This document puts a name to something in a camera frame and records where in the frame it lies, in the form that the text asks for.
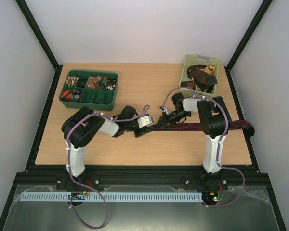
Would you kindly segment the red navy striped tie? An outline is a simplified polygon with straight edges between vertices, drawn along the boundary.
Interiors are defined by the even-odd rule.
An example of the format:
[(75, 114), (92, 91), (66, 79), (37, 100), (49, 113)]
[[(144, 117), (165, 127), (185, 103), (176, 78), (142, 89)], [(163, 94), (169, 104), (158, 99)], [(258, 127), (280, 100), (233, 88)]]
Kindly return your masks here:
[(206, 135), (218, 136), (222, 135), (225, 129), (227, 129), (226, 133), (228, 133), (229, 130), (242, 129), (247, 132), (248, 136), (254, 136), (255, 134), (254, 127), (246, 120), (232, 121), (228, 123), (227, 127), (225, 122), (180, 123), (162, 130), (155, 129), (154, 131), (203, 131)]

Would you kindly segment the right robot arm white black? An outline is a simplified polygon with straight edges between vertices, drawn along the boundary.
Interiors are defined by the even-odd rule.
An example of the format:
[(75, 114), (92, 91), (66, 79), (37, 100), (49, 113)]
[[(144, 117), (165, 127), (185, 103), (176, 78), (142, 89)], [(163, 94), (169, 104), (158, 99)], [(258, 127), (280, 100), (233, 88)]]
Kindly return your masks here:
[(175, 110), (168, 112), (163, 109), (162, 116), (155, 125), (155, 130), (191, 128), (181, 123), (197, 112), (202, 131), (206, 138), (206, 154), (202, 163), (202, 172), (198, 180), (203, 188), (212, 188), (222, 178), (221, 157), (225, 138), (228, 134), (232, 119), (227, 111), (223, 98), (218, 96), (211, 99), (184, 97), (182, 93), (172, 96)]

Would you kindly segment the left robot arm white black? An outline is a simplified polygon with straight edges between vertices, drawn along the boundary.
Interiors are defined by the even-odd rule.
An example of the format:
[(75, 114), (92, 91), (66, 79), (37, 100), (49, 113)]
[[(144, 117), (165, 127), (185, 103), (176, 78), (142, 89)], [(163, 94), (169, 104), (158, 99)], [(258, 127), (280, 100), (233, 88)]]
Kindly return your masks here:
[(135, 108), (125, 106), (120, 114), (107, 117), (102, 112), (82, 107), (61, 128), (66, 141), (67, 172), (74, 178), (84, 172), (85, 148), (98, 132), (118, 137), (126, 131), (132, 131), (138, 136), (139, 132), (151, 127), (154, 121), (147, 113), (148, 109), (149, 105), (146, 105), (143, 112), (137, 114)]

